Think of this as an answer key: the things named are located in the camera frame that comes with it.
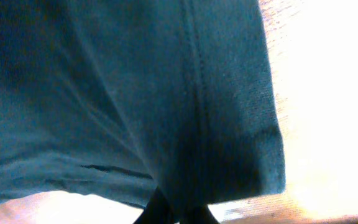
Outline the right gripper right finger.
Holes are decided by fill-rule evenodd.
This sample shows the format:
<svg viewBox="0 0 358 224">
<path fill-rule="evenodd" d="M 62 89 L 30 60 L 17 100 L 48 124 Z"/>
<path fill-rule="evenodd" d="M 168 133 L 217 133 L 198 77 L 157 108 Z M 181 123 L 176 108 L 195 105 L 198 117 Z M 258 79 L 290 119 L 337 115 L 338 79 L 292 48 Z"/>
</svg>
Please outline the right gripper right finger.
<svg viewBox="0 0 358 224">
<path fill-rule="evenodd" d="M 196 207 L 184 214 L 180 224 L 220 224 L 207 205 Z"/>
</svg>

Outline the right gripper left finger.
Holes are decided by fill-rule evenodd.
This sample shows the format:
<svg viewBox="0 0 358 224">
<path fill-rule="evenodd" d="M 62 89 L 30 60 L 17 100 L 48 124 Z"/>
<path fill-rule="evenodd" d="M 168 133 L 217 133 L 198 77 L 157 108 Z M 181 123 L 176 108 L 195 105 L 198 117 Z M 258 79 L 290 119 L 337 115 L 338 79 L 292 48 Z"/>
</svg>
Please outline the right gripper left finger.
<svg viewBox="0 0 358 224">
<path fill-rule="evenodd" d="M 149 200 L 146 208 L 134 224 L 174 224 L 173 212 L 159 188 Z"/>
</svg>

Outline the black Nike t-shirt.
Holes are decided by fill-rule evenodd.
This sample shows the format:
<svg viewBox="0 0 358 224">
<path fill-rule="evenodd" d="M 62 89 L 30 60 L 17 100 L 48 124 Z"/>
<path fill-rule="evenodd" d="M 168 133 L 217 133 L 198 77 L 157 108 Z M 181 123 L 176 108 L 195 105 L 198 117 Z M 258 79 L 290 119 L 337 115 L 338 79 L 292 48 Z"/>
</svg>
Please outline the black Nike t-shirt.
<svg viewBox="0 0 358 224">
<path fill-rule="evenodd" d="M 257 1 L 0 1 L 0 204 L 159 190 L 179 217 L 284 189 Z"/>
</svg>

